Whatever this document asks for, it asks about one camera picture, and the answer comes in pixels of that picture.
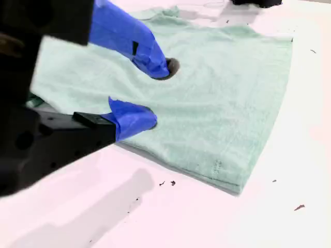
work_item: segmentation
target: white table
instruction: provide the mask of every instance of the white table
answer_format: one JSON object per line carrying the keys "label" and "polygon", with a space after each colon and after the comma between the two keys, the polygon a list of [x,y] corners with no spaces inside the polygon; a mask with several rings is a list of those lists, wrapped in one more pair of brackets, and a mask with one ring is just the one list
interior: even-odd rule
{"label": "white table", "polygon": [[[0,247],[331,247],[331,5],[284,1],[180,6],[200,25],[295,30],[285,99],[240,197],[112,145],[0,199]],[[114,1],[127,11],[207,2]]]}

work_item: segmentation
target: light green towel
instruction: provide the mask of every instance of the light green towel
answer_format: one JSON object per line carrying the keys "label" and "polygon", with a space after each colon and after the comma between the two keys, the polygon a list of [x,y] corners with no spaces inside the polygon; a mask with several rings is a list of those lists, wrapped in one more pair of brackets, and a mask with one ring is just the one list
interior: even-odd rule
{"label": "light green towel", "polygon": [[247,182],[285,93],[291,38],[249,27],[207,28],[178,9],[140,13],[178,74],[155,81],[116,52],[47,38],[33,93],[63,113],[107,113],[108,96],[150,107],[157,128],[125,141],[169,168],[234,193]]}

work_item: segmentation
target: small dark speck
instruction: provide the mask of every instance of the small dark speck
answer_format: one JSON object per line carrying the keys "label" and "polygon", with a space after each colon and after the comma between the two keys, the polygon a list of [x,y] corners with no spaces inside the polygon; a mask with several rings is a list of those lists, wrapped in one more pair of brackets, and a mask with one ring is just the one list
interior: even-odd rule
{"label": "small dark speck", "polygon": [[294,211],[299,210],[300,208],[305,208],[305,205],[300,205],[299,207],[297,207],[296,209],[294,209]]}

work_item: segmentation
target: black metal bracket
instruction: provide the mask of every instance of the black metal bracket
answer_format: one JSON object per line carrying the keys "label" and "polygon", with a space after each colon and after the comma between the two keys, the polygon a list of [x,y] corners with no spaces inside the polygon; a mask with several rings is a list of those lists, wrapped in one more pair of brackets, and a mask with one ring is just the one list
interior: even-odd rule
{"label": "black metal bracket", "polygon": [[260,8],[270,8],[272,6],[281,5],[282,0],[232,0],[234,5],[241,4],[256,4]]}
{"label": "black metal bracket", "polygon": [[116,125],[100,115],[0,107],[9,132],[0,140],[0,195],[26,188],[53,171],[115,142]]}

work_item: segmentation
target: blue tape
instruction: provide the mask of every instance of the blue tape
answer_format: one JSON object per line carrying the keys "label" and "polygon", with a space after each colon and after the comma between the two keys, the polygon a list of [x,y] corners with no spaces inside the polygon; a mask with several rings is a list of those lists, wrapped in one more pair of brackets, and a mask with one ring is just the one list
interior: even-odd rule
{"label": "blue tape", "polygon": [[[169,75],[166,58],[149,28],[108,0],[95,0],[89,41],[118,51],[152,78]],[[138,43],[136,52],[133,42]]]}
{"label": "blue tape", "polygon": [[109,97],[111,113],[101,115],[116,124],[116,141],[122,141],[156,126],[157,116],[147,107]]}

